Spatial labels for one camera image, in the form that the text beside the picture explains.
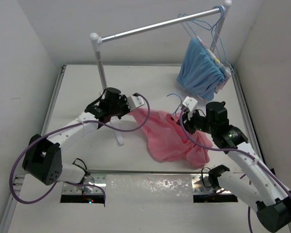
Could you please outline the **pink t shirt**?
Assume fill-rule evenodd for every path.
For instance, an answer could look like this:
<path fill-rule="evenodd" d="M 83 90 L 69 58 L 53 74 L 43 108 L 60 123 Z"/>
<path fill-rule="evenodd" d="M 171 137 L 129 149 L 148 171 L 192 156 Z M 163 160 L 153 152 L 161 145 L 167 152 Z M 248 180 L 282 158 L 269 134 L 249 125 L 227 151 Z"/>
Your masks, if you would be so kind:
<path fill-rule="evenodd" d="M 202 168 L 210 162 L 210 157 L 207 149 L 195 143 L 210 148 L 212 143 L 203 132 L 195 132 L 189 140 L 177 124 L 178 120 L 179 114 L 151 110 L 149 119 L 141 128 L 147 150 L 160 163 L 185 160 L 193 168 Z"/>

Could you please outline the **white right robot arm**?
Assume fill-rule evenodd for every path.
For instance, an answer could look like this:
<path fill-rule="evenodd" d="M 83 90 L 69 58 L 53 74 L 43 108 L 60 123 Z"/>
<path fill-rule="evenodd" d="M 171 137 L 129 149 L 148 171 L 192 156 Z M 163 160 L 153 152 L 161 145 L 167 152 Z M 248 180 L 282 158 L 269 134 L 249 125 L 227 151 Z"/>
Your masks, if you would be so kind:
<path fill-rule="evenodd" d="M 189 140 L 197 131 L 210 134 L 216 147 L 204 148 L 224 152 L 250 181 L 246 183 L 227 166 L 219 165 L 209 170 L 203 186 L 230 191 L 256 213 L 260 223 L 271 233 L 291 223 L 291 190 L 263 163 L 245 134 L 229 123 L 225 102 L 209 102 L 204 116 L 197 107 L 198 101 L 191 97 L 186 97 L 181 104 L 177 124 L 184 134 Z"/>

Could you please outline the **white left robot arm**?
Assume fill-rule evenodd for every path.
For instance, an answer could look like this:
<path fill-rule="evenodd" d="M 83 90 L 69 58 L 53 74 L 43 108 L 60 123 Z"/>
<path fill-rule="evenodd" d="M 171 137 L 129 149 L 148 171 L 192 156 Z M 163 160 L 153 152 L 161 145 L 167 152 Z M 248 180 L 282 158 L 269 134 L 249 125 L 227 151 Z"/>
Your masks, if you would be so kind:
<path fill-rule="evenodd" d="M 45 185 L 57 181 L 79 184 L 86 172 L 76 165 L 63 164 L 63 154 L 78 140 L 101 128 L 112 117 L 121 118 L 133 110 L 133 97 L 123 95 L 116 88 L 106 88 L 102 95 L 88 104 L 85 110 L 64 130 L 43 138 L 35 135 L 37 143 L 26 153 L 22 168 Z"/>

